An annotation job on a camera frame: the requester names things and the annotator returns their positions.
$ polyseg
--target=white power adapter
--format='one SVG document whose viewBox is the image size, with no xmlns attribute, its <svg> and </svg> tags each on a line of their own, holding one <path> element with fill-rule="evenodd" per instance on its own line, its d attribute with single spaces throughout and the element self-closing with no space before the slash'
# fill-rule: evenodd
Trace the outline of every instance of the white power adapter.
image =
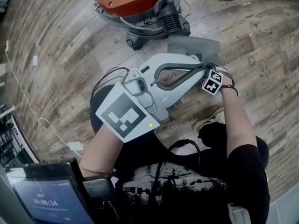
<svg viewBox="0 0 299 224">
<path fill-rule="evenodd" d="M 33 66 L 37 66 L 38 56 L 33 56 L 32 58 L 32 64 Z"/>
<path fill-rule="evenodd" d="M 6 41 L 5 52 L 9 51 L 9 40 Z"/>
<path fill-rule="evenodd" d="M 78 142 L 69 142 L 67 145 L 69 146 L 70 150 L 72 150 L 72 151 L 77 151 L 77 150 L 81 151 L 81 150 L 84 149 L 84 146 L 80 141 L 78 141 Z"/>
</svg>

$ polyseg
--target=wooden floor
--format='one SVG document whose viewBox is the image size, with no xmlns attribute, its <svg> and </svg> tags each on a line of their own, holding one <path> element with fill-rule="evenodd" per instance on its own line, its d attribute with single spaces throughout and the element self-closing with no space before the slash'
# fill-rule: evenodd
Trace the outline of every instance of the wooden floor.
<svg viewBox="0 0 299 224">
<path fill-rule="evenodd" d="M 51 121 L 66 142 L 85 146 L 94 136 L 89 99 L 96 82 L 111 67 L 139 66 L 167 48 L 163 40 L 133 51 L 124 30 L 96 15 L 93 1 L 11 0 L 0 27 L 0 61 L 7 61 L 2 50 L 9 39 L 14 71 L 37 116 Z M 269 144 L 267 176 L 276 200 L 299 181 L 299 0 L 187 2 L 192 35 L 220 41 L 220 63 L 233 73 L 256 135 Z M 182 7 L 187 13 L 185 3 Z M 5 102 L 15 105 L 41 160 L 75 156 L 46 122 L 38 126 L 11 72 L 6 82 Z M 195 139 L 192 125 L 220 106 L 220 96 L 195 87 L 170 110 L 157 135 L 166 145 Z"/>
</svg>

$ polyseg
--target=black t-shirt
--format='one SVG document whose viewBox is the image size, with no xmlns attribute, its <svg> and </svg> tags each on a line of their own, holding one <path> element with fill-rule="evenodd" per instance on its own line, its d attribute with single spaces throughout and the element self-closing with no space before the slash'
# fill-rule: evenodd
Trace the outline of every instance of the black t-shirt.
<svg viewBox="0 0 299 224">
<path fill-rule="evenodd" d="M 122 202 L 133 223 L 231 223 L 228 203 L 246 208 L 252 224 L 266 223 L 270 196 L 256 146 L 243 145 L 230 154 L 226 182 L 163 163 L 156 203 L 149 206 L 157 166 L 136 169 L 122 184 Z"/>
</svg>

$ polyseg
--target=hand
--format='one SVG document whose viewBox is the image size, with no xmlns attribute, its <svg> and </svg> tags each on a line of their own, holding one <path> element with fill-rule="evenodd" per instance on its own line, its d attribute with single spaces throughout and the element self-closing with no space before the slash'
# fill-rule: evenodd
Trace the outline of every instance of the hand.
<svg viewBox="0 0 299 224">
<path fill-rule="evenodd" d="M 223 80 L 222 80 L 222 84 L 223 85 L 232 85 L 233 84 L 233 80 L 225 75 L 223 75 Z"/>
</svg>

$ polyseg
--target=wrist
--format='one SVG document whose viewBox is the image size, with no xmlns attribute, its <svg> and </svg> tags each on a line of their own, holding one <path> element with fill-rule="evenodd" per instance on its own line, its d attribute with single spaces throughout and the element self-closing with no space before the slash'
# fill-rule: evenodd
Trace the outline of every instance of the wrist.
<svg viewBox="0 0 299 224">
<path fill-rule="evenodd" d="M 233 80 L 230 77 L 227 76 L 223 76 L 223 80 L 222 80 L 222 84 L 223 85 L 232 85 L 233 84 Z"/>
<path fill-rule="evenodd" d="M 238 96 L 238 91 L 234 88 L 229 88 L 229 87 L 226 87 L 226 88 L 221 88 L 220 89 L 220 93 L 221 95 L 229 95 L 229 96 Z"/>
</svg>

